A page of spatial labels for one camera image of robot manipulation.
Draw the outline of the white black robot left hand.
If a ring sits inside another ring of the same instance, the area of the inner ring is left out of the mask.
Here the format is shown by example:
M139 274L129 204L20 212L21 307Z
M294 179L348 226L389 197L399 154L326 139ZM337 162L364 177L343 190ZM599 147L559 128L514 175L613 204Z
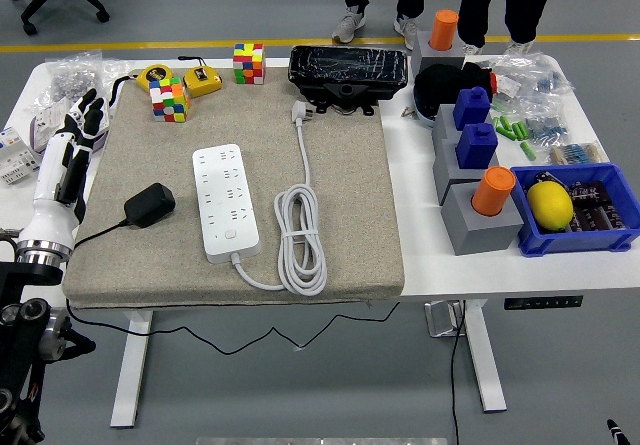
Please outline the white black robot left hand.
M103 105L97 91L89 89L48 141L35 187L34 215L19 235L19 247L46 242L74 246L73 231L83 219L84 184Z

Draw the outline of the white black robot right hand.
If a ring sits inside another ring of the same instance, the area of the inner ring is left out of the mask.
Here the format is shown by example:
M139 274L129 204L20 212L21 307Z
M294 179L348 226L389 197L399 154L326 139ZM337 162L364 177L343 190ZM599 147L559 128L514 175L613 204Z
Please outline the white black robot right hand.
M607 419L606 424L615 445L631 444L631 442L629 441L625 433L621 430L619 425L613 419Z

